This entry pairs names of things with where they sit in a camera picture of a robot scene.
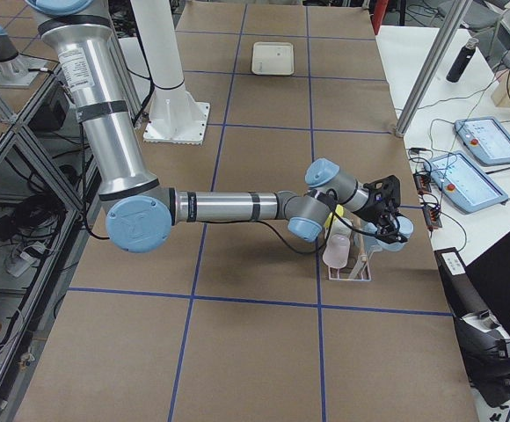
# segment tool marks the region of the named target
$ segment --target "brown cardboard sheet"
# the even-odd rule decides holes
[[[309,66],[252,75],[252,42],[273,34],[310,47]],[[363,182],[397,175],[416,206],[373,38],[360,9],[187,2],[178,42],[207,139],[143,143],[148,166],[180,190],[302,194],[324,156]],[[180,223],[144,255],[91,239],[16,420],[476,421],[422,217],[403,212],[416,232],[373,257],[370,283],[326,280],[256,223]]]

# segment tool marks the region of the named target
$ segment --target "grid line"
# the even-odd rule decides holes
[[[312,90],[311,90],[311,48],[310,48],[310,14],[308,8],[306,12],[306,48],[308,56],[308,95],[310,104],[310,142],[311,142],[311,162],[316,160],[316,151],[314,144],[314,107],[312,103]],[[318,341],[318,354],[319,354],[319,389],[321,398],[321,411],[322,422],[327,422],[327,398],[325,395],[325,351],[324,351],[324,318],[322,312],[322,281],[321,271],[319,264],[319,253],[317,251],[316,241],[316,296],[317,296],[317,341]]]
[[[224,137],[224,134],[226,131],[226,121],[228,119],[228,112],[230,110],[231,92],[232,92],[233,86],[234,86],[235,72],[237,69],[237,60],[238,60],[238,56],[239,56],[239,47],[241,45],[241,32],[244,30],[244,23],[245,23],[246,15],[247,15],[247,4],[244,7],[244,15],[242,17],[240,34],[237,39],[236,57],[234,60],[234,68],[233,68],[234,74],[231,76],[231,80],[229,81],[228,98],[227,98],[226,108],[225,108],[224,115],[223,115],[222,132],[220,133],[220,141],[218,143],[218,152],[216,154],[214,173],[213,173],[213,177],[212,177],[212,183],[210,185],[210,192],[214,191],[216,177],[218,174],[218,168],[220,165],[220,158],[222,155],[222,148],[223,148],[223,137]],[[170,409],[169,409],[169,415],[167,417],[168,422],[172,422],[172,420],[173,420],[173,414],[174,414],[175,405],[177,402],[177,394],[179,392],[180,374],[181,374],[181,369],[183,367],[183,360],[185,358],[186,340],[187,340],[187,336],[188,336],[188,332],[189,332],[191,316],[193,314],[193,305],[194,305],[194,299],[195,299],[196,285],[198,283],[198,279],[200,276],[200,263],[202,262],[202,253],[204,252],[204,245],[206,242],[207,229],[208,229],[208,225],[205,223],[204,227],[202,228],[202,237],[200,239],[199,255],[198,255],[198,259],[196,262],[196,268],[195,268],[195,272],[194,272],[194,281],[193,281],[193,287],[191,289],[191,298],[189,299],[189,303],[188,303],[188,311],[186,313],[185,328],[183,330],[183,339],[181,341],[181,348],[180,348],[180,352],[179,352],[179,356],[178,356],[177,371],[175,374],[175,381],[173,383],[173,392],[171,395],[171,405],[170,405]]]
[[[218,32],[218,31],[191,31],[191,30],[176,30],[176,33],[206,33],[206,34],[215,34],[215,35],[244,35],[250,37],[282,37],[282,38],[310,38],[316,40],[347,40],[347,41],[376,41],[374,38],[354,38],[354,37],[323,37],[323,36],[315,36],[311,37],[309,34],[307,35],[275,35],[270,33],[233,33],[233,32]]]
[[[183,70],[183,73],[206,73],[209,75],[240,75],[240,76],[253,76],[252,73],[247,72],[223,72],[221,70]],[[357,81],[357,82],[385,82],[388,81],[386,79],[378,79],[373,77],[347,77],[347,76],[304,76],[304,75],[290,75],[290,77],[294,78],[305,78],[305,79],[332,79],[339,81]]]
[[[315,308],[317,303],[307,302],[286,302],[286,301],[269,301],[265,299],[249,299],[243,297],[224,297],[224,296],[208,296],[208,295],[184,295],[178,293],[165,293],[165,292],[150,292],[144,290],[120,290],[102,287],[69,287],[69,291],[83,292],[83,293],[96,293],[100,295],[135,295],[135,296],[153,296],[165,297],[169,299],[194,299],[195,301],[205,302],[236,302],[236,303],[251,303],[256,305],[268,306],[288,306],[292,308]],[[322,303],[322,309],[337,309],[348,310],[355,312],[372,312],[383,314],[404,314],[404,315],[417,315],[426,317],[451,317],[449,312],[441,312],[437,310],[419,310],[419,309],[394,309],[394,308],[375,308],[369,306],[351,306],[351,305],[333,305]]]

